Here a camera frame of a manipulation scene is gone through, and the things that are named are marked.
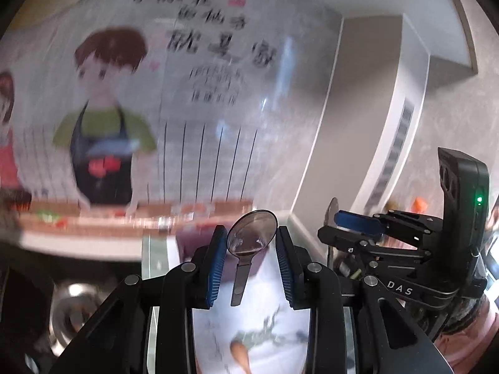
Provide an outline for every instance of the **pink heart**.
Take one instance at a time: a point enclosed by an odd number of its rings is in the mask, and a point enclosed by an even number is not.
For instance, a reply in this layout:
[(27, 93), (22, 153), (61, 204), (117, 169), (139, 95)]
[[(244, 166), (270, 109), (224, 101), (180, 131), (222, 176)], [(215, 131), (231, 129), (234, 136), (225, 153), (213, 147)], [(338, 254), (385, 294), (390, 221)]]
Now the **pink heart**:
[(235, 5), (237, 7), (244, 7), (246, 5), (246, 0), (229, 0), (229, 5)]
[(149, 69), (155, 72), (159, 68), (159, 65), (160, 63), (157, 60), (154, 60), (151, 63), (149, 63)]

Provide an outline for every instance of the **metal spoon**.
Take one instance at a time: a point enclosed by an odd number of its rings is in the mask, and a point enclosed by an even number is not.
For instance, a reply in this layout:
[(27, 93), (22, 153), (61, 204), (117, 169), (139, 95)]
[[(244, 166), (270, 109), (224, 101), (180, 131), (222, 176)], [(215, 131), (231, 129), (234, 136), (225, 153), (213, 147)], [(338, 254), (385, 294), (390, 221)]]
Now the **metal spoon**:
[(230, 306), (241, 304), (253, 256), (269, 245), (278, 228), (275, 215), (260, 209), (241, 217), (227, 235), (227, 250), (239, 259)]
[[(340, 208), (338, 205), (338, 198), (333, 197), (333, 199), (329, 203), (329, 206), (326, 209), (326, 214), (324, 215), (324, 226), (332, 226), (333, 228), (336, 227), (336, 223), (334, 222), (334, 216), (338, 213), (339, 209)], [(335, 252), (334, 247), (332, 246), (327, 247), (327, 266), (330, 269), (333, 269), (333, 262), (340, 255), (341, 253), (339, 252), (339, 250), (336, 250)]]

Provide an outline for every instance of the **orange object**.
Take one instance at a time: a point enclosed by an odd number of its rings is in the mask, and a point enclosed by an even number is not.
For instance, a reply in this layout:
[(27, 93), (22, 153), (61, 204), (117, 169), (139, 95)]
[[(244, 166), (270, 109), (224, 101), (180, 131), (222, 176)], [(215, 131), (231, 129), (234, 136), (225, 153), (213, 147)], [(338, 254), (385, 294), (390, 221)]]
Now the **orange object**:
[(233, 341), (230, 343), (230, 354), (239, 366), (243, 369), (245, 374), (251, 374), (250, 358), (248, 356), (248, 349), (241, 342)]
[(428, 203), (421, 197), (416, 197), (411, 205), (411, 212), (415, 214), (424, 214), (428, 209)]

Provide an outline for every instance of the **green shirt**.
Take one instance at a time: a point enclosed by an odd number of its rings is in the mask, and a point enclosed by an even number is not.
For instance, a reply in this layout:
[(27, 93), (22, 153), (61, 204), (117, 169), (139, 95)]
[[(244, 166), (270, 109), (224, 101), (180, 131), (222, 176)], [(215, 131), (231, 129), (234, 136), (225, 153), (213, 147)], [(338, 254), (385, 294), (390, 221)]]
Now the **green shirt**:
[[(128, 109), (122, 108), (128, 138), (140, 142), (140, 151), (150, 153), (156, 150), (156, 140), (151, 134), (144, 119)], [(69, 150), (76, 121), (81, 111), (69, 113), (57, 128), (52, 140), (54, 146)], [(90, 138), (103, 138), (118, 135), (120, 131), (120, 114), (116, 107), (105, 109), (87, 108), (81, 122), (81, 133)]]

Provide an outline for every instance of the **cartoon drawing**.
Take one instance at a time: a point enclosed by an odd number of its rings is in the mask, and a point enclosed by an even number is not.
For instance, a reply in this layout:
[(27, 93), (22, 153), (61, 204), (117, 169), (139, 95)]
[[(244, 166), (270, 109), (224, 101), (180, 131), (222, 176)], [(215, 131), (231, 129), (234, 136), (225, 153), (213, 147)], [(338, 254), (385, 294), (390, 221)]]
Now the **cartoon drawing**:
[(272, 315), (270, 324), (270, 316), (267, 316), (264, 319), (264, 327), (262, 330), (250, 332), (239, 331), (231, 341), (230, 353), (232, 354), (234, 360), (243, 369), (245, 374), (251, 374), (250, 357), (248, 352), (253, 347), (260, 346), (266, 342), (272, 342), (272, 344), (276, 347), (308, 342), (308, 336), (302, 331), (292, 334), (291, 337), (287, 335), (275, 335), (273, 333), (274, 326), (276, 324), (275, 317), (280, 311), (281, 307), (279, 306)]
[(116, 98), (146, 53), (140, 32), (125, 27), (99, 30), (74, 52), (87, 102), (66, 115), (53, 144), (69, 150), (84, 204), (129, 205), (130, 213), (137, 206), (137, 192), (147, 184), (156, 140), (147, 122)]
[(9, 124), (14, 109), (14, 80), (10, 72), (0, 73), (0, 185), (4, 188), (21, 188), (17, 175)]

